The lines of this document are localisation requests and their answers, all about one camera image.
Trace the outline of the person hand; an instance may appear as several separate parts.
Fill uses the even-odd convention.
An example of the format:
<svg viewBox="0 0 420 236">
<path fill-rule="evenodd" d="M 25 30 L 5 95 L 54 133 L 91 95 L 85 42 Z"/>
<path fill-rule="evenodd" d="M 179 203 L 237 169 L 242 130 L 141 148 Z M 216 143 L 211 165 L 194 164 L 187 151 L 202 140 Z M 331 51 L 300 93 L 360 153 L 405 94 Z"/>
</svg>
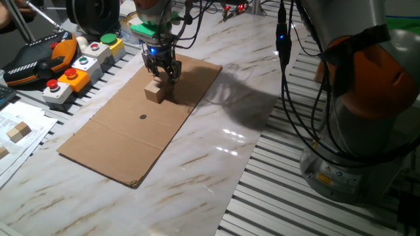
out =
<svg viewBox="0 0 420 236">
<path fill-rule="evenodd" d="M 21 15 L 24 17 L 26 22 L 33 22 L 33 19 L 36 16 L 36 12 L 31 10 L 29 6 L 24 3 L 24 0 L 15 0 L 16 6 L 20 11 Z M 1 34 L 6 34 L 17 29 L 15 23 L 13 22 L 13 17 L 8 6 L 4 3 L 4 0 L 1 0 Z"/>
</svg>

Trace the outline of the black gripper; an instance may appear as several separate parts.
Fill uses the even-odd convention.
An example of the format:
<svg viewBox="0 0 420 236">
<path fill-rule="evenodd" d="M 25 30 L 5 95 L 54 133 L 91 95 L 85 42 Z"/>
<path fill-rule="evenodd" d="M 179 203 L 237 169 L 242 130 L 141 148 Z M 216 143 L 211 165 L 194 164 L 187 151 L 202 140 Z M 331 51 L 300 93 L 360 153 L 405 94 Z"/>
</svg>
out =
<svg viewBox="0 0 420 236">
<path fill-rule="evenodd" d="M 157 66 L 169 66 L 167 68 L 169 83 L 175 84 L 179 80 L 182 62 L 176 61 L 175 48 L 171 41 L 157 44 L 142 41 L 142 57 L 144 66 L 153 77 L 158 76 Z"/>
</svg>

